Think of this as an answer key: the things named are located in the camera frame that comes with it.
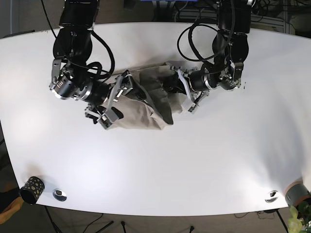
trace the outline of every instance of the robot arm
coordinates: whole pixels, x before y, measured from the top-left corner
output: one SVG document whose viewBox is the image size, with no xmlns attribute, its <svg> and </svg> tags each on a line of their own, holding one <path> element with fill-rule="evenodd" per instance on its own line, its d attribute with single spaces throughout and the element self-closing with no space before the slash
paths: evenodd
<svg viewBox="0 0 311 233">
<path fill-rule="evenodd" d="M 93 24 L 99 8 L 99 0 L 66 0 L 60 18 L 59 34 L 53 47 L 52 82 L 50 90 L 62 100 L 74 98 L 99 105 L 109 89 L 104 82 L 114 71 L 115 61 L 108 45 L 93 31 Z M 110 71 L 101 74 L 99 62 L 86 64 L 92 53 L 91 35 L 107 49 L 111 59 Z"/>
</svg>

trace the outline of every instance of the black cable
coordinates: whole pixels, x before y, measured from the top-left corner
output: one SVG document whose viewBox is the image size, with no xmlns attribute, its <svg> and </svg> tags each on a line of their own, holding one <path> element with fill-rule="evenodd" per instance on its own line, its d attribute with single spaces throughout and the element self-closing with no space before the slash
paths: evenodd
<svg viewBox="0 0 311 233">
<path fill-rule="evenodd" d="M 245 216 L 248 215 L 248 214 L 249 214 L 249 212 L 246 213 L 245 215 L 241 216 L 241 217 L 237 217 L 236 214 L 234 214 L 234 217 L 235 217 L 235 218 L 243 218 L 243 217 L 245 217 Z"/>
<path fill-rule="evenodd" d="M 283 224 L 284 229 L 285 229 L 285 230 L 286 230 L 286 232 L 288 233 L 287 226 L 286 226 L 286 224 L 285 224 L 285 222 L 284 222 L 284 220 L 283 220 L 283 218 L 282 218 L 281 214 L 279 213 L 279 211 L 278 211 L 278 210 L 276 211 L 276 213 L 277 213 L 277 216 L 279 217 L 279 219 L 281 220 L 281 222 L 282 222 L 282 224 Z"/>
<path fill-rule="evenodd" d="M 88 228 L 90 225 L 92 225 L 94 222 L 96 222 L 97 220 L 99 220 L 103 215 L 104 215 L 104 214 L 101 214 L 101 216 L 100 216 L 99 218 L 97 218 L 96 220 L 94 220 L 94 221 L 92 221 L 90 224 L 88 224 L 82 233 L 86 232 L 87 228 Z"/>
<path fill-rule="evenodd" d="M 268 218 L 268 217 L 260 217 L 261 214 L 265 213 L 264 211 L 257 211 L 257 217 L 258 219 L 268 219 L 268 220 L 273 220 L 275 218 L 274 213 L 269 213 L 269 214 L 273 214 L 273 218 Z"/>
<path fill-rule="evenodd" d="M 303 4 L 303 5 L 310 5 L 310 4 L 307 4 L 307 3 L 303 3 L 303 2 L 301 2 L 301 1 L 299 1 L 299 0 L 295 0 L 296 2 L 299 2 L 300 4 Z"/>
<path fill-rule="evenodd" d="M 193 44 L 193 41 L 192 41 L 192 33 L 193 33 L 193 30 L 194 28 L 196 28 L 198 25 L 202 26 L 203 24 L 200 24 L 201 23 L 201 20 L 197 20 L 192 26 L 186 28 L 182 33 L 181 35 L 179 36 L 178 40 L 177 40 L 177 49 L 178 49 L 178 52 L 180 53 L 180 55 L 185 58 L 186 60 L 188 61 L 192 61 L 192 62 L 204 62 L 204 61 L 208 61 L 216 56 L 218 56 L 226 47 L 227 45 L 230 43 L 230 40 L 231 40 L 231 37 L 234 33 L 234 26 L 235 26 L 235 9 L 234 9 L 234 0 L 231 0 L 231 9 L 232 9 L 232 24 L 231 24 L 231 29 L 230 29 L 230 32 L 229 32 L 229 35 L 228 35 L 228 38 L 227 38 L 227 41 L 225 42 L 225 44 L 223 45 L 223 47 L 217 52 L 215 53 L 214 55 L 212 56 L 209 56 L 207 58 L 203 58 L 203 59 L 191 59 L 191 58 L 188 58 L 186 57 L 180 50 L 180 47 L 179 47 L 179 42 L 180 42 L 180 39 L 182 37 L 182 35 L 187 31 L 189 30 L 189 34 L 188 34 L 188 40 L 190 43 Z"/>
<path fill-rule="evenodd" d="M 49 219 L 50 219 L 50 222 L 51 222 L 51 224 L 52 224 L 52 226 L 53 226 L 55 232 L 56 232 L 56 233 L 62 233 L 62 231 L 58 228 L 58 226 L 53 222 L 53 219 L 52 219 L 52 217 L 51 217 L 51 215 L 50 215 L 50 212 L 49 212 L 48 208 L 47 208 L 46 206 L 44 206 L 44 208 L 45 208 L 45 211 L 46 211 L 47 214 L 48 214 L 48 217 L 49 217 Z"/>
<path fill-rule="evenodd" d="M 96 71 L 97 71 L 98 69 L 95 69 L 95 68 L 92 68 L 92 67 L 89 68 L 89 67 L 86 67 L 86 66 L 82 66 L 82 65 L 76 64 L 76 63 L 74 63 L 74 62 L 72 62 L 72 61 L 70 60 L 70 58 L 66 55 L 65 50 L 62 48 L 60 42 L 59 42 L 58 39 L 57 39 L 57 36 L 56 36 L 56 34 L 55 34 L 54 30 L 53 30 L 53 27 L 52 27 L 51 22 L 50 22 L 50 20 L 49 20 L 47 11 L 46 11 L 46 9 L 45 9 L 45 5 L 44 5 L 43 0 L 41 0 L 41 4 L 42 4 L 42 8 L 43 8 L 43 11 L 44 11 L 45 18 L 46 18 L 46 20 L 47 20 L 47 22 L 48 22 L 48 24 L 49 24 L 50 30 L 52 31 L 52 33 L 53 33 L 53 35 L 54 35 L 54 37 L 55 37 L 55 40 L 56 40 L 56 41 L 58 42 L 58 44 L 60 45 L 61 50 L 62 50 L 63 53 L 65 54 L 65 58 L 66 58 L 69 62 L 71 62 L 73 65 L 75 65 L 75 66 L 77 66 L 77 67 L 81 67 L 81 68 L 85 68 L 85 69 L 92 69 L 92 70 L 96 70 Z M 105 72 L 106 75 L 110 75 L 110 76 L 112 75 L 112 73 L 109 73 L 108 71 L 103 70 L 103 69 L 101 70 L 101 72 Z"/>
<path fill-rule="evenodd" d="M 283 19 L 283 18 L 281 18 L 281 17 L 276 17 L 276 18 L 282 19 L 285 23 L 288 23 L 289 25 L 291 25 L 291 26 L 296 30 L 296 28 L 293 26 L 292 23 L 287 22 L 285 19 Z"/>
<path fill-rule="evenodd" d="M 101 79 L 109 79 L 111 77 L 111 75 L 113 74 L 113 72 L 115 71 L 115 58 L 113 56 L 113 53 L 110 49 L 110 47 L 106 44 L 106 42 L 104 42 L 103 39 L 101 39 L 100 36 L 98 36 L 94 31 L 91 32 L 92 36 L 95 37 L 95 39 L 97 39 L 107 50 L 108 54 L 109 54 L 109 58 L 111 61 L 111 65 L 110 65 L 110 70 L 107 74 L 101 75 Z"/>
</svg>

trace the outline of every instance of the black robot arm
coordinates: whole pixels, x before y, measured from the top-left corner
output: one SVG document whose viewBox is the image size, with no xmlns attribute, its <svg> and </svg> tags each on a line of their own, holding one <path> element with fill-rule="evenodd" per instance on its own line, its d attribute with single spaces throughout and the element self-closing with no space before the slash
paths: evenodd
<svg viewBox="0 0 311 233">
<path fill-rule="evenodd" d="M 59 22 L 61 29 L 53 47 L 55 60 L 50 84 L 50 90 L 60 99 L 74 98 L 99 105 L 108 94 L 109 86 L 98 80 L 105 81 L 112 75 L 115 61 L 109 46 L 93 31 L 98 9 L 99 0 L 65 1 Z M 91 35 L 107 49 L 111 60 L 109 71 L 102 70 L 99 62 L 86 64 L 92 53 Z"/>
<path fill-rule="evenodd" d="M 189 61 L 203 62 L 200 71 L 189 75 L 193 91 L 209 91 L 218 86 L 232 90 L 241 85 L 244 61 L 248 55 L 247 34 L 250 32 L 251 10 L 255 0 L 220 0 L 218 3 L 218 30 L 206 25 L 206 19 L 197 20 L 180 35 L 177 48 Z M 217 32 L 212 43 L 214 54 L 203 58 L 194 46 L 192 34 L 196 27 L 208 27 Z M 190 47 L 197 57 L 186 57 L 179 48 L 181 36 L 188 32 Z"/>
</svg>

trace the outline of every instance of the cloth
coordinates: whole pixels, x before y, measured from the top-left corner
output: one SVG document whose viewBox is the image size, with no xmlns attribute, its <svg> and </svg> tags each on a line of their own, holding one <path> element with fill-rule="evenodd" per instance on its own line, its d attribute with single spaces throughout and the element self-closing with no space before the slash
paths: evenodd
<svg viewBox="0 0 311 233">
<path fill-rule="evenodd" d="M 167 93 L 163 81 L 176 74 L 170 65 L 162 65 L 131 71 L 134 81 L 146 95 L 145 100 L 139 99 L 130 92 L 121 95 L 118 102 L 113 104 L 124 115 L 110 128 L 162 130 L 173 125 L 173 112 L 181 112 L 181 103 L 186 98 L 183 94 Z"/>
<path fill-rule="evenodd" d="M 22 206 L 23 199 L 19 197 L 19 188 L 12 188 L 8 184 L 3 193 L 0 193 L 0 224 L 5 223 Z"/>
</svg>

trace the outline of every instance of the green leaf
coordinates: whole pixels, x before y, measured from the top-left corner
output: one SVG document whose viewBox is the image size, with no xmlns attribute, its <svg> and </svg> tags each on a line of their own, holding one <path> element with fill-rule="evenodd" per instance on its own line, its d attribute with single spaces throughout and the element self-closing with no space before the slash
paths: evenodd
<svg viewBox="0 0 311 233">
<path fill-rule="evenodd" d="M 293 218 L 298 218 L 298 210 L 292 205 L 290 206 L 290 212 Z"/>
<path fill-rule="evenodd" d="M 306 201 L 302 201 L 298 205 L 298 211 L 302 216 L 307 216 L 309 213 L 309 204 Z"/>
</svg>

